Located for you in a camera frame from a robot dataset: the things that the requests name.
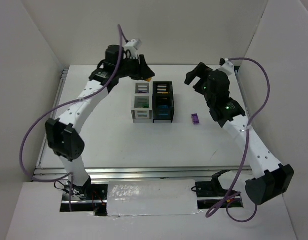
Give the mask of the teal small lego brick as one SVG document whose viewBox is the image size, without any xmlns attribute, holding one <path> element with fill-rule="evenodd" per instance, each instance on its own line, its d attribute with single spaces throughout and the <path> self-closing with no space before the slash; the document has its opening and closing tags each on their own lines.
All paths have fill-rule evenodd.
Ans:
<svg viewBox="0 0 308 240">
<path fill-rule="evenodd" d="M 170 114 L 168 112 L 159 112 L 156 114 L 156 119 L 166 120 L 170 118 Z"/>
</svg>

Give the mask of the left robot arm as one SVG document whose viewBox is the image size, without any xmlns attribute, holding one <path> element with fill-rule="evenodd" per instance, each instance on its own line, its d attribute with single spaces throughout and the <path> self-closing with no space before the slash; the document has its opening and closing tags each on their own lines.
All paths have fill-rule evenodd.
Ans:
<svg viewBox="0 0 308 240">
<path fill-rule="evenodd" d="M 79 134 L 84 123 L 121 78 L 148 82 L 155 75 L 144 55 L 138 55 L 139 48 L 139 40 L 131 40 L 125 46 L 110 45 L 76 102 L 57 119 L 49 118 L 45 123 L 48 146 L 70 175 L 69 185 L 81 196 L 89 197 L 92 192 L 91 178 L 81 157 L 85 143 Z"/>
</svg>

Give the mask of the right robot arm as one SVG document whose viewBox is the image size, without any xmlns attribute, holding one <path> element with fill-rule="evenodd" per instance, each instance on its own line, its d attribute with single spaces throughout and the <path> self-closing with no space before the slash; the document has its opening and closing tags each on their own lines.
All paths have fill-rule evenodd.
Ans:
<svg viewBox="0 0 308 240">
<path fill-rule="evenodd" d="M 199 79 L 193 89 L 204 97 L 212 120 L 243 151 L 254 176 L 245 182 L 245 191 L 251 202 L 260 206 L 287 190 L 294 170 L 270 153 L 251 127 L 243 108 L 230 97 L 229 76 L 233 73 L 234 66 L 228 60 L 216 70 L 201 62 L 186 74 L 184 83 L 189 85 L 194 78 Z"/>
</svg>

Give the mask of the teal rounded lego brick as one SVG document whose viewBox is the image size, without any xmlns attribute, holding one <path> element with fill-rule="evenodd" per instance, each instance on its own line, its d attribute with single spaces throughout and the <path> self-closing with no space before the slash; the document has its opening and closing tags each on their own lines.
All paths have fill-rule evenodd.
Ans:
<svg viewBox="0 0 308 240">
<path fill-rule="evenodd" d="M 159 110 L 168 110 L 169 107 L 167 105 L 159 105 L 159 106 L 157 106 L 157 109 L 159 109 Z"/>
</svg>

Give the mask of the purple small lego brick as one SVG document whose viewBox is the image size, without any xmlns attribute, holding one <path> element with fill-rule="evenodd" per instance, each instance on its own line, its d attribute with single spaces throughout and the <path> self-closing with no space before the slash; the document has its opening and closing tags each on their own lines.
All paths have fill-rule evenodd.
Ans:
<svg viewBox="0 0 308 240">
<path fill-rule="evenodd" d="M 198 125 L 200 123 L 198 115 L 195 113 L 191 114 L 191 120 L 192 120 L 192 124 L 194 125 Z"/>
</svg>

